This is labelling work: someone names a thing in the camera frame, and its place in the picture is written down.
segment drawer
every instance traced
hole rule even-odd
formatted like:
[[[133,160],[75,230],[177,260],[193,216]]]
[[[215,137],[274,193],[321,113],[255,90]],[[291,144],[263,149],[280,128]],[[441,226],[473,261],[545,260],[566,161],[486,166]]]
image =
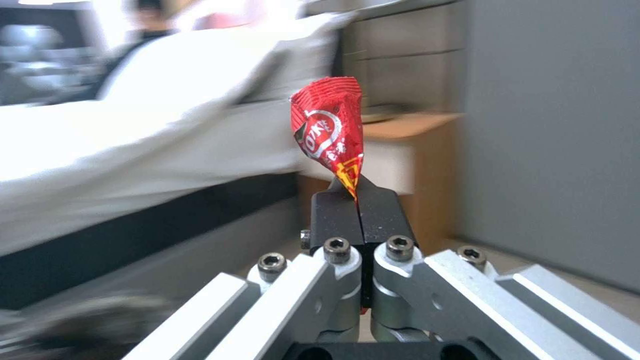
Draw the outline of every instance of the drawer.
[[[361,21],[355,28],[357,44],[365,48],[366,58],[461,49],[464,5],[458,2]]]
[[[454,53],[360,61],[366,68],[369,104],[407,104],[416,110],[447,111],[449,61]]]

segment white bedsheet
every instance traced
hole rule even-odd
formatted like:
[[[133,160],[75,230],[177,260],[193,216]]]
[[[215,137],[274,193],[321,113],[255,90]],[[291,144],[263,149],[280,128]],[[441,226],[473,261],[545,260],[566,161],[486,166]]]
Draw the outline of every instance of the white bedsheet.
[[[344,22],[324,14],[272,32],[181,33],[139,50],[101,101],[0,108],[0,256],[199,188],[292,170],[282,94],[307,82],[301,74],[319,75],[325,64],[309,60],[331,57],[326,36]],[[232,106],[282,49],[306,55],[283,69],[294,85],[280,76],[270,89],[279,99]]]
[[[223,111],[218,120],[211,119],[198,131],[132,158],[101,176],[87,179],[69,174],[59,176],[60,181],[49,186],[40,186],[34,177],[22,179],[12,188],[22,185],[23,197],[0,202],[0,254],[207,186],[293,171],[298,150],[289,136],[288,116],[287,101],[242,105]],[[6,181],[2,184],[8,189]]]

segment printed logo on wrapper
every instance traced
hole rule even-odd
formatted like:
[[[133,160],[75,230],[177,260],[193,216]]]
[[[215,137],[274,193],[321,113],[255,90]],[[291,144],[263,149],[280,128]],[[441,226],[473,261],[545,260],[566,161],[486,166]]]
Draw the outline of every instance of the printed logo on wrapper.
[[[324,78],[291,97],[291,128],[300,149],[331,170],[356,201],[363,160],[361,98],[355,78]]]
[[[305,115],[307,122],[296,131],[296,141],[309,158],[320,159],[340,136],[342,121],[338,115],[324,110],[305,111]]]
[[[322,161],[325,166],[331,168],[332,162],[337,159],[336,152],[339,154],[345,152],[344,139],[336,143],[341,136],[342,121],[338,115],[325,110],[305,111],[305,116],[307,122],[295,132],[295,139],[300,149],[309,158]],[[362,158],[361,154],[337,163],[335,172],[353,197],[356,197],[356,187],[360,177],[360,158]]]

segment black bed frame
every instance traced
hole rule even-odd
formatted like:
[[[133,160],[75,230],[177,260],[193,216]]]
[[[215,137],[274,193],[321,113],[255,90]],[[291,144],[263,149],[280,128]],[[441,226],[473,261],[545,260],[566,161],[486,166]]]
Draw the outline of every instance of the black bed frame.
[[[297,193],[295,173],[246,177],[7,254],[0,309],[34,304]]]

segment yellow print on wrapper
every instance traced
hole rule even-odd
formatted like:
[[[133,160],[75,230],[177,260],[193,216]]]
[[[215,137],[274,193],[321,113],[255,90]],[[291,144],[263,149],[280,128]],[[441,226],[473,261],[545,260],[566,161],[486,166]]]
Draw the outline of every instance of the yellow print on wrapper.
[[[338,163],[338,171],[335,175],[340,179],[340,182],[349,191],[351,196],[358,201],[356,195],[356,187],[358,186],[358,178],[360,177],[360,164],[361,157],[356,156],[353,159],[347,160],[343,163]]]

